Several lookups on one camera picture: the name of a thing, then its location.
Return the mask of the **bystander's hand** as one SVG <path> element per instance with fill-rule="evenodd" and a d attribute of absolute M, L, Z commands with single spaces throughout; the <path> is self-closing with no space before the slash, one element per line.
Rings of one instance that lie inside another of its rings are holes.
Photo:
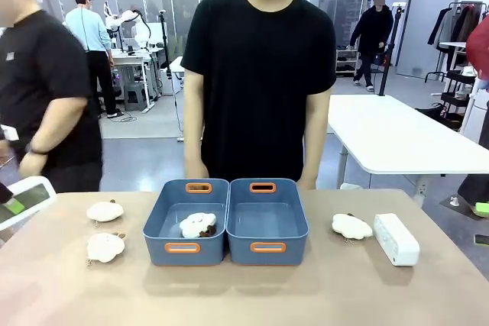
<path fill-rule="evenodd" d="M 22 178 L 31 176 L 39 176 L 46 163 L 46 156 L 28 152 L 24 155 L 18 168 L 18 172 Z"/>

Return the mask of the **person's left hand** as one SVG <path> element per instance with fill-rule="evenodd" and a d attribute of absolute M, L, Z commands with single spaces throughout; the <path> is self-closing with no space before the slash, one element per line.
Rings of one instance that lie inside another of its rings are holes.
<path fill-rule="evenodd" d="M 314 190 L 316 189 L 317 178 L 318 170 L 310 170 L 304 168 L 296 184 L 302 190 Z"/>

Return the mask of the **person's right hand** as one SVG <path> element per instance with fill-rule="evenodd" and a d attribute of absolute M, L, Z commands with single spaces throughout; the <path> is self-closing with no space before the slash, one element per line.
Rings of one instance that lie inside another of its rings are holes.
<path fill-rule="evenodd" d="M 209 171 L 200 157 L 185 159 L 185 174 L 188 179 L 209 178 Z"/>

